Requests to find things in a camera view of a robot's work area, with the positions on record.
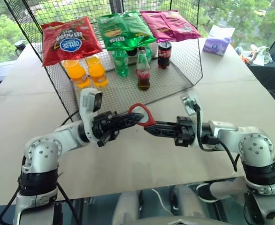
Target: tissue box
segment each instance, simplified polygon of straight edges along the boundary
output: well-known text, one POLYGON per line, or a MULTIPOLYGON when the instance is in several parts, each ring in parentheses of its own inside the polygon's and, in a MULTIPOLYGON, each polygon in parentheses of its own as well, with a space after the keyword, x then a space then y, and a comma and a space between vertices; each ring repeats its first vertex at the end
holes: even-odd
POLYGON ((213 25, 203 47, 203 51, 223 56, 235 28, 221 28, 213 25))

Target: white table surface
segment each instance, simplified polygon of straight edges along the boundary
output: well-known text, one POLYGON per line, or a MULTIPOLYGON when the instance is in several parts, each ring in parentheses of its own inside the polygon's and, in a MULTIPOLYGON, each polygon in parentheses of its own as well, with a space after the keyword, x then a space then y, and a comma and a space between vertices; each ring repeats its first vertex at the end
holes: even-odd
MULTIPOLYGON (((192 89, 204 121, 220 120, 266 131, 275 146, 275 101, 229 46, 223 57, 201 51, 203 79, 192 89)), ((156 120, 186 112, 175 94, 149 104, 156 120)), ((17 187, 25 143, 53 132, 67 117, 41 63, 28 46, 0 85, 0 205, 17 187)), ((225 152, 176 147, 139 126, 98 148, 89 144, 60 158, 59 182, 70 198, 104 195, 180 183, 224 179, 233 174, 225 152)))

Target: coca-cola bottle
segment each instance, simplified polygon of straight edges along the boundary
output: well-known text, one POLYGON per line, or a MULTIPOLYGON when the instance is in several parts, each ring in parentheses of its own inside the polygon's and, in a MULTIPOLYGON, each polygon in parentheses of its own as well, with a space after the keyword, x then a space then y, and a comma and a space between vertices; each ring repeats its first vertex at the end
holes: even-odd
POLYGON ((138 88, 140 90, 148 90, 150 88, 150 66, 148 64, 145 47, 138 48, 136 74, 138 78, 138 88))

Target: green chip bag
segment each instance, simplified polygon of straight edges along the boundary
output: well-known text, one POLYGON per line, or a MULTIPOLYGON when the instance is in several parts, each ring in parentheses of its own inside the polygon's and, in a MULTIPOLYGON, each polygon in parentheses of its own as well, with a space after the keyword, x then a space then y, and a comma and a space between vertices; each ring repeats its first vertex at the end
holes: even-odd
POLYGON ((136 12, 101 16, 97 24, 107 50, 129 51, 156 41, 136 12))

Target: orange soda bottle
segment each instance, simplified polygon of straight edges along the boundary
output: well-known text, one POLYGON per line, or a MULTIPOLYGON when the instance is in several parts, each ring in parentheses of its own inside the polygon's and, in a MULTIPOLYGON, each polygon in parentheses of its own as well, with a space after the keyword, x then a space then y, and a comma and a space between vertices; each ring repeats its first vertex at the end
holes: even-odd
POLYGON ((104 88, 108 83, 108 78, 105 76, 104 67, 101 60, 97 56, 91 56, 85 59, 89 75, 97 88, 104 88))
POLYGON ((79 64, 79 60, 64 60, 62 61, 63 67, 65 67, 71 80, 79 88, 87 88, 90 86, 90 80, 85 73, 83 67, 79 64))

